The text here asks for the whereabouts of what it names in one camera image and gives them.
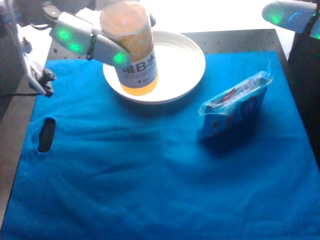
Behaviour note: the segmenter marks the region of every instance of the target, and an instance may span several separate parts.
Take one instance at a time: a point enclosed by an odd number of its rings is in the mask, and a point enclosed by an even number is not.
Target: plastic wrapper
[[[198,137],[213,137],[250,118],[260,109],[272,80],[271,69],[268,66],[266,71],[258,72],[204,102],[198,110]]]

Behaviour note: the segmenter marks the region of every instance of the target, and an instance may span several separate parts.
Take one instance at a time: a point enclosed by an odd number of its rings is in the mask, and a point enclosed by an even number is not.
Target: blue tablecloth
[[[1,239],[318,239],[320,173],[276,53],[205,57],[199,85],[156,106],[116,95],[99,62],[49,61],[55,94],[36,99]],[[199,142],[200,105],[266,62],[254,124]]]

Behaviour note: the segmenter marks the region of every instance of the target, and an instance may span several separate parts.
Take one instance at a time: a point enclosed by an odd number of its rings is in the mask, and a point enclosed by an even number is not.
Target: white plate
[[[206,60],[200,47],[178,33],[153,31],[158,83],[146,95],[134,96],[120,85],[113,66],[104,64],[103,73],[108,84],[121,96],[141,104],[164,104],[189,93],[201,80]]]

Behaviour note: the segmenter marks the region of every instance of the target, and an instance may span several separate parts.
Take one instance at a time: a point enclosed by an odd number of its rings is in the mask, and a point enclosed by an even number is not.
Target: black oval hole
[[[46,153],[50,150],[54,140],[56,130],[56,121],[53,118],[46,118],[39,133],[39,147],[40,153]]]

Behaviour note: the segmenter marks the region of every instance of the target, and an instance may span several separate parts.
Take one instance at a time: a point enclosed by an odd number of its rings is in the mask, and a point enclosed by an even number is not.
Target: beverage bottle
[[[126,48],[132,56],[127,68],[115,68],[121,87],[129,94],[142,96],[158,82],[154,39],[150,15],[137,1],[121,1],[101,11],[100,25],[104,34]],[[117,55],[114,61],[121,61]]]

